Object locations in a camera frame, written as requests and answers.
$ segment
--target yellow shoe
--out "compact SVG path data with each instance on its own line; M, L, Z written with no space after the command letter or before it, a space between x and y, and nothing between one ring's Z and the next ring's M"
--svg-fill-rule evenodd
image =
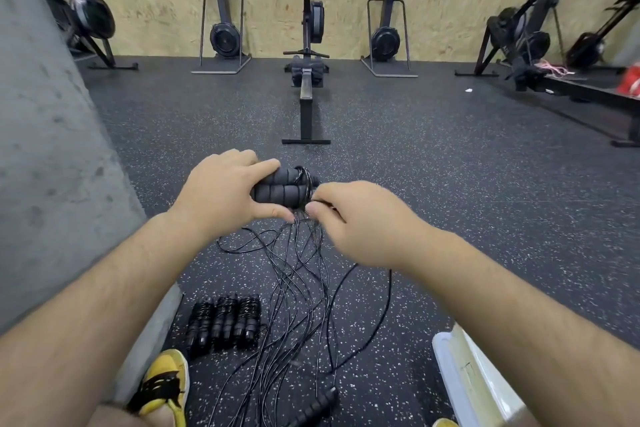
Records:
M188 394L187 360L178 350L165 350L151 363L132 403L140 417L156 417L158 410L167 406L173 414L174 426L186 427L184 404Z
M449 419L438 419L431 427L458 427L458 424Z

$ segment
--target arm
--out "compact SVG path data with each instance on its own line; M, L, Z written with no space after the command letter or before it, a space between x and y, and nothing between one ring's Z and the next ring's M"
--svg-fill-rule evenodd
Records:
M640 353L530 286L460 237L366 183L330 183L307 211L354 261L393 266L449 310L546 427L630 426Z
M249 192L274 172L253 151L203 160L172 208L0 338L0 425L85 427L164 294L204 246L256 218L293 220Z

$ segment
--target left arm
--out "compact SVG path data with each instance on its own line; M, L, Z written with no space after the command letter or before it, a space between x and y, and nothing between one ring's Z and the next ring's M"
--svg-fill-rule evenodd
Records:
M275 160L230 150L191 172L172 208L0 338L0 425L85 427L164 294L214 239L291 211L251 200Z

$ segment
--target hand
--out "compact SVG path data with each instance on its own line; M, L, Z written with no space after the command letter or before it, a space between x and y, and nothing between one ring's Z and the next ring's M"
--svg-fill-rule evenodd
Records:
M279 167L277 159L258 162L252 150L210 155L191 171L168 213L201 237L203 245L259 218L293 222L293 213L284 206L256 203L249 195L259 180Z
M412 250L438 229L428 225L391 191L371 182L322 184L306 211L318 220L335 246L363 265L407 270Z

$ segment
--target left hand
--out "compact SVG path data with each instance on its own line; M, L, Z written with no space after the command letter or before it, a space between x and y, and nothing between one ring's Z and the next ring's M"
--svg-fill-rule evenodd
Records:
M210 155L191 171L168 213L180 226L197 233L204 244L259 218L282 218L292 223L289 209L256 203L249 194L258 181L279 167L277 159L259 162L252 150L231 149Z

